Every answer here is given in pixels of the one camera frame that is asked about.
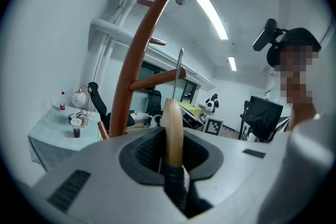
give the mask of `white tablecloth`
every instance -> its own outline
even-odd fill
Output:
[[[75,152],[101,140],[97,127],[100,115],[96,112],[89,112],[88,126],[80,130],[79,138],[74,137],[68,116],[79,111],[69,106],[60,111],[54,106],[35,124],[28,134],[33,162],[49,170]]]

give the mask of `computer monitor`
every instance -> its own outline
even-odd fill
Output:
[[[251,96],[244,121],[252,127],[253,134],[261,141],[269,141],[279,122],[282,105]]]

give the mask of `red bottle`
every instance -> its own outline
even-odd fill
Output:
[[[65,110],[65,94],[62,92],[61,97],[59,99],[59,109]]]

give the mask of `fluorescent light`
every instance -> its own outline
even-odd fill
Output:
[[[219,34],[220,39],[228,39],[222,21],[220,20],[214,6],[211,4],[210,0],[197,0],[201,5],[202,9],[205,11],[206,15],[211,20],[212,24],[216,28],[217,33]]]
[[[235,57],[229,57],[229,62],[230,62],[232,71],[237,71]]]

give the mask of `panda toy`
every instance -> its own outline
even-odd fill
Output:
[[[215,112],[216,108],[219,108],[219,103],[218,103],[218,95],[217,93],[215,93],[212,97],[211,100],[210,98],[208,100],[205,101],[206,106],[205,106],[205,111],[209,111],[211,113]]]

